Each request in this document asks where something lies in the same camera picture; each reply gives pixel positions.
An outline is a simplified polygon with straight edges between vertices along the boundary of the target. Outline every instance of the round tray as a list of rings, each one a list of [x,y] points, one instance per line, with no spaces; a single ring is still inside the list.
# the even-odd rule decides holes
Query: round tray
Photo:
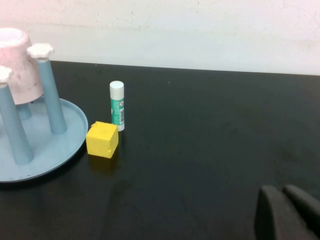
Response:
[[[32,116],[22,121],[34,158],[26,165],[16,164],[6,129],[0,117],[0,183],[18,182],[40,177],[66,163],[81,147],[88,132],[88,120],[75,104],[60,99],[67,131],[51,133],[42,96],[29,103]]]

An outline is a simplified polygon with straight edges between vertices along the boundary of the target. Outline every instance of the white cap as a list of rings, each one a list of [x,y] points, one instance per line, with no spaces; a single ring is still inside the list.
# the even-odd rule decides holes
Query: white cap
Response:
[[[110,98],[121,100],[125,97],[125,85],[122,81],[110,82]]]
[[[48,59],[55,49],[49,43],[35,43],[26,51],[33,59]]]
[[[10,81],[13,74],[14,73],[12,72],[11,68],[0,66],[0,88],[8,85],[8,82]]]

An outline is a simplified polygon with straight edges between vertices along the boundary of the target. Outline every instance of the yellow cube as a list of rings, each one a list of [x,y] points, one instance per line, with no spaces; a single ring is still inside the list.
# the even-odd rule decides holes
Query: yellow cube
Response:
[[[85,138],[88,154],[111,158],[118,142],[118,126],[110,123],[96,121]]]

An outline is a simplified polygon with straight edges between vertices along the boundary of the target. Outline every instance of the upside-down cup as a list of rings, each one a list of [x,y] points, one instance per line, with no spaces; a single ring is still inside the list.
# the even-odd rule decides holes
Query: upside-down cup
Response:
[[[26,32],[0,28],[0,66],[14,72],[8,84],[16,105],[32,102],[44,93],[37,61],[27,54],[31,45]]]

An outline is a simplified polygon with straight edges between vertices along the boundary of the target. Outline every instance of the green label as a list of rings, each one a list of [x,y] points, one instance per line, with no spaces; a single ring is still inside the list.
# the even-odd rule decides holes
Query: green label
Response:
[[[111,120],[115,125],[122,125],[125,123],[125,101],[111,99]]]

